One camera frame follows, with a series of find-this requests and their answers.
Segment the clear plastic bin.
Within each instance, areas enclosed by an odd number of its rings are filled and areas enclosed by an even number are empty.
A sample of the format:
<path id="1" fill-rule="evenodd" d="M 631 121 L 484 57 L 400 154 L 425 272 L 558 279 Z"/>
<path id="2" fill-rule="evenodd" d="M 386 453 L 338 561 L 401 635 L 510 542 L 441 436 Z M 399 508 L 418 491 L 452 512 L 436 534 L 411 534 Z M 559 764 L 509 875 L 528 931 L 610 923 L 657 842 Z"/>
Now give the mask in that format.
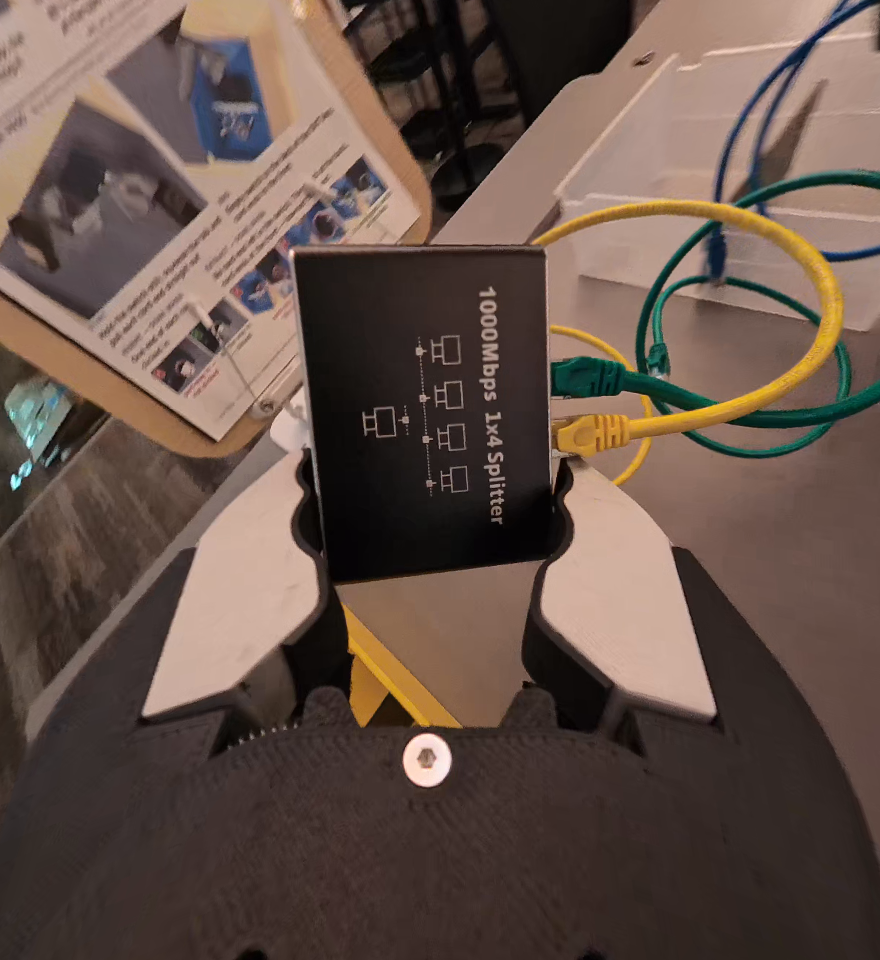
<path id="1" fill-rule="evenodd" d="M 710 51 L 686 64 L 674 54 L 643 84 L 556 190 L 562 220 L 660 199 L 710 200 L 729 129 L 792 43 Z M 822 40 L 775 120 L 768 146 L 817 82 L 830 81 L 788 178 L 829 170 L 880 172 L 880 52 L 865 30 Z M 775 198 L 771 218 L 826 252 L 880 245 L 880 192 L 832 185 Z M 649 289 L 695 231 L 686 218 L 631 220 L 573 236 L 579 273 Z M 880 256 L 836 263 L 847 330 L 880 321 Z"/>

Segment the yellow plastic bin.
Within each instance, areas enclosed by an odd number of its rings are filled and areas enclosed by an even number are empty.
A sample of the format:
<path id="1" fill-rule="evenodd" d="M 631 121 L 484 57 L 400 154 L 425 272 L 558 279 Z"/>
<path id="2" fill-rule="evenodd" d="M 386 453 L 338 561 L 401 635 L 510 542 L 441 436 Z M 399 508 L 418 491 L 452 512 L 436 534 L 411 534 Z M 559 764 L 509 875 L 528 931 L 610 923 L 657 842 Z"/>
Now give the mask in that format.
<path id="1" fill-rule="evenodd" d="M 372 726 L 388 699 L 414 726 L 462 726 L 348 606 L 343 610 L 353 655 L 350 706 L 360 726 Z"/>

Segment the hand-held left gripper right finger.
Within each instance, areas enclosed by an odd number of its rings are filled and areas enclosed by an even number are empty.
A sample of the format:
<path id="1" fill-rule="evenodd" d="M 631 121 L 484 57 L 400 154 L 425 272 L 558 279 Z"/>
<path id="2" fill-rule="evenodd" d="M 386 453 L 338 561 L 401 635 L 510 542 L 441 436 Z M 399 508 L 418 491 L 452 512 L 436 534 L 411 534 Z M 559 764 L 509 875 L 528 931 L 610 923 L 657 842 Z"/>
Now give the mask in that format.
<path id="1" fill-rule="evenodd" d="M 553 503 L 521 644 L 529 680 L 582 733 L 612 735 L 631 710 L 710 725 L 717 705 L 668 536 L 580 458 L 560 463 Z"/>

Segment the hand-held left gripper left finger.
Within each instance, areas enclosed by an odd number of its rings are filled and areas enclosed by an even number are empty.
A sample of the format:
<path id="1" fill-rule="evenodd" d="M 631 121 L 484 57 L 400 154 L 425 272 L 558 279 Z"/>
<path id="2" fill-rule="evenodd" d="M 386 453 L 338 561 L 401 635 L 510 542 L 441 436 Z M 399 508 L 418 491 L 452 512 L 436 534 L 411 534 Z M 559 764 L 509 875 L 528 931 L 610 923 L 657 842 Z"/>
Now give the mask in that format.
<path id="1" fill-rule="evenodd" d="M 294 725 L 324 688 L 350 697 L 345 611 L 330 578 L 309 449 L 233 500 L 193 549 L 141 718 L 223 714 L 229 730 Z"/>

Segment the black network switch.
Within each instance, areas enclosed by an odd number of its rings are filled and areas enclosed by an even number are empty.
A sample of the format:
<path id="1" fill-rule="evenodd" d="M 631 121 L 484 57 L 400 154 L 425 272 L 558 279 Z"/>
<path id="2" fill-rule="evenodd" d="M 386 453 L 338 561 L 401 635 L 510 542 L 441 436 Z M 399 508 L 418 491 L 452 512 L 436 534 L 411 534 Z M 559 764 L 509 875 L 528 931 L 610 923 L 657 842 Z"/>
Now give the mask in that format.
<path id="1" fill-rule="evenodd" d="M 291 269 L 331 578 L 544 559 L 545 250 L 303 246 Z"/>

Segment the black round floor base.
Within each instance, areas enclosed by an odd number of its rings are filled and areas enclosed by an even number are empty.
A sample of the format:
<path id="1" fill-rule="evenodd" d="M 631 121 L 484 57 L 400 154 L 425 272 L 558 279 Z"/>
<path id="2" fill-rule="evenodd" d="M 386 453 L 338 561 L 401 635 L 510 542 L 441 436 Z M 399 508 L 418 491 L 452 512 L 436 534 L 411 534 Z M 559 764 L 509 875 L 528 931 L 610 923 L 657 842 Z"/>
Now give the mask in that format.
<path id="1" fill-rule="evenodd" d="M 431 191 L 437 205 L 447 211 L 458 210 L 505 155 L 501 146 L 491 142 L 456 150 L 431 178 Z"/>

